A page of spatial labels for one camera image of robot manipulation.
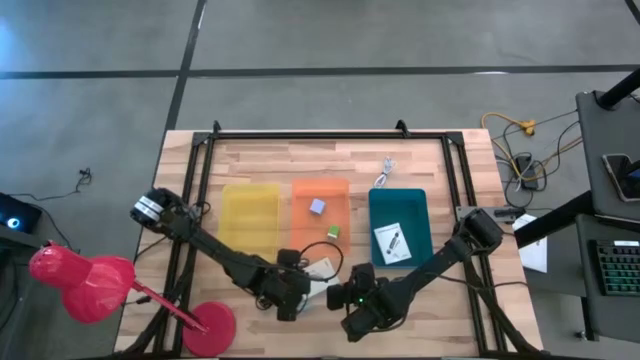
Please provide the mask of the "yellow translucent plastic bin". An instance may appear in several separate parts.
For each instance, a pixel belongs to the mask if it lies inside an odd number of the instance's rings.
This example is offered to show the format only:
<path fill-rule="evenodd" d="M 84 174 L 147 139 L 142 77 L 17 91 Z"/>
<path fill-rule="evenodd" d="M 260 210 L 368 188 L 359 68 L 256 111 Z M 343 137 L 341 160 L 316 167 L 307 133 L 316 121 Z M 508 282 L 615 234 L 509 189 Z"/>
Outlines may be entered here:
<path fill-rule="evenodd" d="M 279 209 L 277 184 L 226 185 L 218 239 L 233 250 L 274 262 L 279 247 Z"/>

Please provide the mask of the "white instruction booklet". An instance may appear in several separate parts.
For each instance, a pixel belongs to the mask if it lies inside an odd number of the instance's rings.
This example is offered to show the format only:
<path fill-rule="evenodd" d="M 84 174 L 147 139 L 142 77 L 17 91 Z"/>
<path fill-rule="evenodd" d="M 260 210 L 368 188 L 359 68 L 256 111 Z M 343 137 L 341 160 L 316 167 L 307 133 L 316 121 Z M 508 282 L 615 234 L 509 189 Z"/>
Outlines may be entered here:
<path fill-rule="evenodd" d="M 376 228 L 374 236 L 385 265 L 405 261 L 412 257 L 399 223 Z"/>

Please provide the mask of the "grey workstation desk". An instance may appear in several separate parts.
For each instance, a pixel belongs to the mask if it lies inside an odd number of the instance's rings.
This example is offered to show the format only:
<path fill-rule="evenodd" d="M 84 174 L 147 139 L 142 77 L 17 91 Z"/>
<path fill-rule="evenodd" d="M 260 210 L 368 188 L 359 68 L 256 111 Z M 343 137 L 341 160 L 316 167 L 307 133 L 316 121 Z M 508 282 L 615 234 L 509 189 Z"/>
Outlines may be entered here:
<path fill-rule="evenodd" d="M 593 240 L 629 240 L 640 243 L 640 204 L 619 198 L 605 170 L 603 156 L 640 155 L 640 104 L 617 97 L 600 99 L 602 92 L 576 95 L 590 189 L 550 213 L 515 231 L 517 245 L 527 245 L 566 227 L 576 228 L 569 256 L 577 264 L 585 332 L 591 338 L 640 343 L 640 297 L 605 296 L 599 289 Z"/>

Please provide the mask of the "black pole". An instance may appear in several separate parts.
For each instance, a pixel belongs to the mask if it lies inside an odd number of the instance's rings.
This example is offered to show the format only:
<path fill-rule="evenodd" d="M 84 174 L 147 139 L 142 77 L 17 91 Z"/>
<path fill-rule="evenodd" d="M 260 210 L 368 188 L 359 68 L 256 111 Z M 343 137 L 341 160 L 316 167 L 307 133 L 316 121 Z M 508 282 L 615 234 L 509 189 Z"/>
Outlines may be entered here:
<path fill-rule="evenodd" d="M 597 95 L 596 102 L 603 109 L 613 110 L 638 88 L 640 88 L 640 68 L 631 72 L 608 91 Z"/>

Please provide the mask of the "teal plastic bin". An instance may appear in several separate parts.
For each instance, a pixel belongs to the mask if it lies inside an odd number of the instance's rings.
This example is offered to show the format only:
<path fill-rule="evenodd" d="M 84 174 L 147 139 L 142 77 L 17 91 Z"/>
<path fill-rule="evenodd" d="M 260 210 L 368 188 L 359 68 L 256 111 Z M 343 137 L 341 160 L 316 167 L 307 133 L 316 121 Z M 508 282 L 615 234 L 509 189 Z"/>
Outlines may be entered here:
<path fill-rule="evenodd" d="M 371 262 L 377 268 L 416 268 L 433 256 L 426 194 L 422 189 L 371 189 L 369 225 L 371 233 Z M 385 265 L 374 236 L 374 230 L 399 223 L 412 257 Z"/>

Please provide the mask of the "black power adapter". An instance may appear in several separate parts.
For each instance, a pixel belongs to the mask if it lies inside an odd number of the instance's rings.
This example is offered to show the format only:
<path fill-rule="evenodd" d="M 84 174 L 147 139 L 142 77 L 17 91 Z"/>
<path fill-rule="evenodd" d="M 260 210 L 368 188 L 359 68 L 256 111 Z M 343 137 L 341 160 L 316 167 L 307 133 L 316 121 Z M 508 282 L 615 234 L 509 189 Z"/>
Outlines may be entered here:
<path fill-rule="evenodd" d="M 518 155 L 515 158 L 516 168 L 520 175 L 517 185 L 525 190 L 536 191 L 539 189 L 539 182 L 536 175 L 535 162 L 531 155 Z"/>

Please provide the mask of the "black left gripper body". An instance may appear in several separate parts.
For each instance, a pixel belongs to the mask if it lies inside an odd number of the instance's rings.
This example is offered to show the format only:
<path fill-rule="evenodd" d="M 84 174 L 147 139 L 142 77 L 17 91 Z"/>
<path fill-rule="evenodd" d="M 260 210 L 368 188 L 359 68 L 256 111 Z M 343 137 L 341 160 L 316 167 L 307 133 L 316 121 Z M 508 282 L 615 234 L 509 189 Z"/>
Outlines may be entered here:
<path fill-rule="evenodd" d="M 301 252 L 281 249 L 277 253 L 277 263 L 265 266 L 264 277 L 259 288 L 259 307 L 277 308 L 278 321 L 296 321 L 296 307 L 310 289 L 299 289 L 298 278 L 309 276 L 302 270 L 304 264 Z"/>

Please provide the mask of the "red desk lamp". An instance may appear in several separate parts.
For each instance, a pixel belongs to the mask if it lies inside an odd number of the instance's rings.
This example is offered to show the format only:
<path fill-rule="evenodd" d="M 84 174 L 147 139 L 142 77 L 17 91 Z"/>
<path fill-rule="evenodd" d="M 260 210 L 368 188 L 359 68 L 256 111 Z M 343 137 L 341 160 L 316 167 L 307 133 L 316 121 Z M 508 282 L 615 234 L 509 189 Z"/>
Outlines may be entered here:
<path fill-rule="evenodd" d="M 220 302 L 204 302 L 190 312 L 179 309 L 136 279 L 133 263 L 118 256 L 85 257 L 54 242 L 42 247 L 28 263 L 38 281 L 61 291 L 68 314 L 82 323 L 104 320 L 125 302 L 130 291 L 141 292 L 185 323 L 186 348 L 200 357 L 224 353 L 236 335 L 232 310 Z"/>

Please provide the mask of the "white paper sheet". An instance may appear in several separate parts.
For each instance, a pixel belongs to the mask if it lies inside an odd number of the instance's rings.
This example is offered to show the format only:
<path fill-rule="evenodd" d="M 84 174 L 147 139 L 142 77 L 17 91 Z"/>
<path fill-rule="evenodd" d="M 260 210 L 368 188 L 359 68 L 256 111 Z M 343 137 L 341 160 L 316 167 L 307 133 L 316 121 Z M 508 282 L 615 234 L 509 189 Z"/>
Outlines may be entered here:
<path fill-rule="evenodd" d="M 535 216 L 523 214 L 512 224 L 514 231 L 536 220 Z M 539 273 L 547 273 L 547 238 L 544 237 L 519 249 L 519 255 L 524 268 Z"/>

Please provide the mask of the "orange translucent plastic bin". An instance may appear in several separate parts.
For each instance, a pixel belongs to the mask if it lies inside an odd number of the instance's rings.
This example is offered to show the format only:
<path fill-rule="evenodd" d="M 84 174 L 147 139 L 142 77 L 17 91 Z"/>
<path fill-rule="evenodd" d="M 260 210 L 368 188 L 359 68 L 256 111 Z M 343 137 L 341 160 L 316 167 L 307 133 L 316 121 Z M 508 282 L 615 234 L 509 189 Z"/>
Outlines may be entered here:
<path fill-rule="evenodd" d="M 322 215 L 310 212 L 313 198 L 326 203 Z M 346 178 L 298 178 L 292 182 L 291 241 L 293 248 L 302 250 L 318 242 L 337 245 L 344 255 L 350 252 L 350 183 Z M 338 239 L 327 237 L 329 227 L 340 227 Z"/>

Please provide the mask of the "white printed card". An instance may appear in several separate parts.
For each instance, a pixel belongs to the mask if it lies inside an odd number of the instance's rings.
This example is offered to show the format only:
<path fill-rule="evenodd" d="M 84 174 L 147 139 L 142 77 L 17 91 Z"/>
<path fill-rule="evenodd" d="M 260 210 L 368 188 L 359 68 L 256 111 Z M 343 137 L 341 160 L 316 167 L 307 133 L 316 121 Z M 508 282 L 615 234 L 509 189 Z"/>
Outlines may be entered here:
<path fill-rule="evenodd" d="M 336 271 L 327 257 L 305 267 L 304 271 L 312 278 L 329 278 L 327 281 L 312 281 L 310 283 L 309 297 L 318 295 L 324 292 L 329 286 L 340 283 Z"/>

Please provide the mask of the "grey mounting plate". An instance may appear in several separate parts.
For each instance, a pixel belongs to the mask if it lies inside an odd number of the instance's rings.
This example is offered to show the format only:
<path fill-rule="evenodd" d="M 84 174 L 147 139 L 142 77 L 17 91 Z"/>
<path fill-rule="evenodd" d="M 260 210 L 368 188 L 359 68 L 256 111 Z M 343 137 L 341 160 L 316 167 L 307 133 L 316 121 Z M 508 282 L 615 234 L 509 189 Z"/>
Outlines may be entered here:
<path fill-rule="evenodd" d="M 477 209 L 477 206 L 457 206 L 455 213 L 458 218 L 463 218 Z M 522 216 L 525 211 L 515 207 L 482 207 L 496 223 L 512 224 Z"/>

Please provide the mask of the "black smartphone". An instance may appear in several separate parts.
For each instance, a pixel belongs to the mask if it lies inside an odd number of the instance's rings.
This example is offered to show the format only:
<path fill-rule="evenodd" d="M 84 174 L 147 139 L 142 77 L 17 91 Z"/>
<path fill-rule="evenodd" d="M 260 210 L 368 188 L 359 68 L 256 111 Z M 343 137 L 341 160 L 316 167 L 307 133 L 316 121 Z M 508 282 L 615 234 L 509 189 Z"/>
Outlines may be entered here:
<path fill-rule="evenodd" d="M 605 154 L 602 160 L 619 198 L 640 201 L 640 160 L 632 161 L 626 154 Z"/>

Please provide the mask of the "backlit black keyboard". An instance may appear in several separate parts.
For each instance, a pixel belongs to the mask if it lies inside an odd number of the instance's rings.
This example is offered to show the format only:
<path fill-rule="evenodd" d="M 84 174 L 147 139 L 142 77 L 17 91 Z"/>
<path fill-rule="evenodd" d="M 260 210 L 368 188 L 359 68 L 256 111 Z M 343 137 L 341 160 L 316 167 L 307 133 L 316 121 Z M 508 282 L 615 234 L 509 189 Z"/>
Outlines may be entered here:
<path fill-rule="evenodd" d="M 601 293 L 640 297 L 640 241 L 592 240 L 591 246 Z"/>

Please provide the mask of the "black metal rig frame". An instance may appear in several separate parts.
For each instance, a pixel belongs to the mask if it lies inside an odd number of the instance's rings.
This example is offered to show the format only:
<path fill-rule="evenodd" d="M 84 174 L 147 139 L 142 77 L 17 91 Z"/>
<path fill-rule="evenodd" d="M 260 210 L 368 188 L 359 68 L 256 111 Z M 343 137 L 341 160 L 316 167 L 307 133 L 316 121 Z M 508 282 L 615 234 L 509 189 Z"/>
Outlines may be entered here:
<path fill-rule="evenodd" d="M 432 243 L 449 238 L 457 206 L 500 206 L 504 202 L 500 169 L 487 131 L 426 130 L 222 130 L 198 155 L 191 154 L 193 133 L 166 134 L 154 185 L 181 192 L 185 185 L 208 186 L 211 205 L 206 230 L 216 232 L 222 190 L 231 184 L 280 187 L 279 243 L 291 241 L 291 190 L 297 178 L 341 177 L 350 183 L 350 252 L 338 263 L 342 276 L 369 258 L 368 192 L 385 158 L 395 162 L 392 188 L 420 188 L 427 199 Z M 280 322 L 273 310 L 261 311 L 235 287 L 222 268 L 198 255 L 190 299 L 230 306 L 237 333 L 219 360 L 370 360 L 477 357 L 481 348 L 511 350 L 507 337 L 483 302 L 464 285 L 464 268 L 453 266 L 423 289 L 405 324 L 393 331 L 348 341 L 343 311 L 312 298 L 294 322 Z"/>

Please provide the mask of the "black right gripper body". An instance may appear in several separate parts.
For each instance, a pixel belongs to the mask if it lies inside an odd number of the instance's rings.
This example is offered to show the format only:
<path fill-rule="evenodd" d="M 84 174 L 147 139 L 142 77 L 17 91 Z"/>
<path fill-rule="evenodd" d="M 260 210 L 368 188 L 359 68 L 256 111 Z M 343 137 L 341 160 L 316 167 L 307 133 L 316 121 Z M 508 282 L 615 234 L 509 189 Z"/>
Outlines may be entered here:
<path fill-rule="evenodd" d="M 332 294 L 331 286 L 327 288 L 326 307 L 328 310 L 346 309 L 349 311 L 352 305 L 359 306 L 364 302 L 365 296 L 377 285 L 372 263 L 354 265 L 352 269 L 355 276 L 351 284 L 345 284 L 347 288 L 345 294 Z"/>

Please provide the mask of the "black device with blue light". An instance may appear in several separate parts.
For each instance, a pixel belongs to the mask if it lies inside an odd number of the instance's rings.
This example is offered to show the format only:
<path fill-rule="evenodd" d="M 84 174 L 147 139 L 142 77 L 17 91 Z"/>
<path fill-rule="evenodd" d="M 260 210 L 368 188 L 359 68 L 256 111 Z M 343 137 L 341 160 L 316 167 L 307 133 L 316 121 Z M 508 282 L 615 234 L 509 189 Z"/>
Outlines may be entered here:
<path fill-rule="evenodd" d="M 42 211 L 31 204 L 0 193 L 0 225 L 10 230 L 33 234 Z"/>

